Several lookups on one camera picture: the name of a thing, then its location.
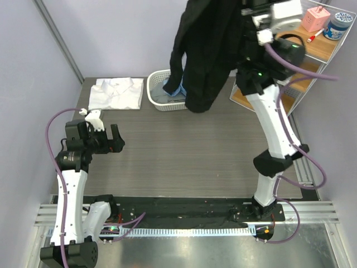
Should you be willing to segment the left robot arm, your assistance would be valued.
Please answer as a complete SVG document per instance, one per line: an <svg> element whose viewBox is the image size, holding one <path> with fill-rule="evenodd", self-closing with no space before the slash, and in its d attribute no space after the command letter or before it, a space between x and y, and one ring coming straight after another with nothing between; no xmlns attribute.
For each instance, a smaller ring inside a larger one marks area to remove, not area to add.
<svg viewBox="0 0 357 268"><path fill-rule="evenodd" d="M65 125L65 148L55 161L59 195L54 231L40 259L48 267L95 267L99 234L105 222L114 222L119 209L112 195L99 195L83 217L83 197L94 154L119 153L125 145L117 125L109 139L99 119L74 120Z"/></svg>

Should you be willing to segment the black long sleeve shirt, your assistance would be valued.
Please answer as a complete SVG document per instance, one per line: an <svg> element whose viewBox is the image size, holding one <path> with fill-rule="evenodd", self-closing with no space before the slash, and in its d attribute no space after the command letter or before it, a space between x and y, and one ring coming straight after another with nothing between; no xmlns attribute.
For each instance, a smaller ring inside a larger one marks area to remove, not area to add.
<svg viewBox="0 0 357 268"><path fill-rule="evenodd" d="M186 90L185 105L208 111L237 67L242 44L241 1L188 1L170 58L171 75L163 89Z"/></svg>

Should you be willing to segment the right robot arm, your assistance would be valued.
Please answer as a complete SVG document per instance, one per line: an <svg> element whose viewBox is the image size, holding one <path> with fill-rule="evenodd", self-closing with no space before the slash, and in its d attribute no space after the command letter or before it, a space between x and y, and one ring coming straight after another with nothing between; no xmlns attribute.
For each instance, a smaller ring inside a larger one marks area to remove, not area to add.
<svg viewBox="0 0 357 268"><path fill-rule="evenodd" d="M239 48L236 85L253 107L262 126L268 148L253 160L258 171L258 185L252 197L252 214L257 220L267 219L276 206L276 181L293 161L302 157L295 149L308 152L308 146L295 137L279 96L278 82L295 75L265 49L295 67L304 61L306 48L291 41L289 30L301 23L300 1L242 1L242 44Z"/></svg>

